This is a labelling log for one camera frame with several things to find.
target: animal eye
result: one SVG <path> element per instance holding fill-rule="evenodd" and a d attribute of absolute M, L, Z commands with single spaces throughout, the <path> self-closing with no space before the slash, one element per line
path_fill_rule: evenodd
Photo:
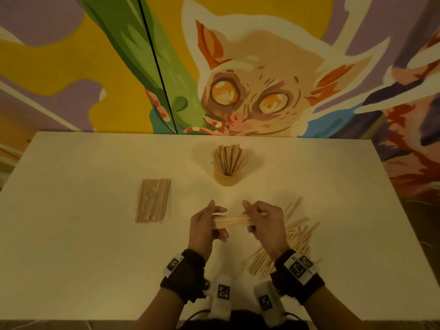
<path fill-rule="evenodd" d="M 219 81 L 211 87 L 212 98 L 221 105 L 231 105 L 239 99 L 239 94 L 230 81 Z"/>
<path fill-rule="evenodd" d="M 284 108 L 288 101 L 289 98 L 286 94 L 270 94 L 258 103 L 258 108 L 262 113 L 273 113 Z"/>

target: painted mural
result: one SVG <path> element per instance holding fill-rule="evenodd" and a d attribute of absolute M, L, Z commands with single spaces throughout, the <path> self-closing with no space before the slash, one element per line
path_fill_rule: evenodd
<path fill-rule="evenodd" d="M 4 173 L 39 129 L 361 138 L 440 201 L 440 0 L 1 2 Z"/>

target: cartoon animal face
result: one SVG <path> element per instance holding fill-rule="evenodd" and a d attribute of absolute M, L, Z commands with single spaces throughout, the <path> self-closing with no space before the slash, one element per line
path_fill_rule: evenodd
<path fill-rule="evenodd" d="M 201 5 L 196 5 L 194 13 L 200 14 Z M 245 32 L 234 36 L 227 34 L 228 29 L 224 30 L 226 33 L 221 30 L 227 19 L 206 9 L 204 12 L 201 17 L 208 22 L 211 19 L 211 25 L 217 28 L 208 27 L 202 18 L 183 19 L 183 26 L 200 70 L 199 96 L 205 120 L 219 133 L 281 135 L 293 126 L 306 128 L 320 103 L 363 80 L 373 58 L 372 53 L 358 57 L 335 55 L 330 46 L 286 21 L 284 30 L 294 27 L 295 32 L 300 31 L 297 41 L 253 22 L 245 26 Z M 243 17 L 262 17 L 263 22 L 265 19 L 264 15 L 223 17 L 231 20 L 234 16 L 241 16 L 236 21 L 237 30 L 245 20 Z M 271 17 L 267 27 L 276 26 L 277 20 L 281 21 Z M 317 71 L 331 57 L 339 63 L 331 70 Z"/>

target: white tabletop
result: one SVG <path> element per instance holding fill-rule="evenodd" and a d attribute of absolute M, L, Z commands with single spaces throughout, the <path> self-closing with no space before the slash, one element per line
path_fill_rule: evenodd
<path fill-rule="evenodd" d="M 226 188 L 210 152 L 234 143 L 251 162 Z M 135 223 L 145 178 L 172 179 L 170 221 Z M 440 318 L 440 288 L 370 141 L 40 132 L 0 193 L 0 319 L 136 319 L 210 199 L 236 215 L 243 199 L 285 207 L 299 195 L 296 217 L 322 223 L 312 258 L 324 258 L 327 287 L 355 314 Z M 233 307 L 256 311 L 259 280 L 240 263 L 258 241 L 245 227 L 230 235 L 214 242 L 206 277 L 234 276 Z M 182 318 L 208 304 L 189 303 Z"/>

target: wall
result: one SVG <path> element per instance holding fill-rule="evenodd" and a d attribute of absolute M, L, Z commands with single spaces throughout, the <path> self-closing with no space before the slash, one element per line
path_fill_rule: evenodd
<path fill-rule="evenodd" d="M 3 176 L 37 130 L 371 138 L 440 202 L 440 0 L 0 3 Z"/>

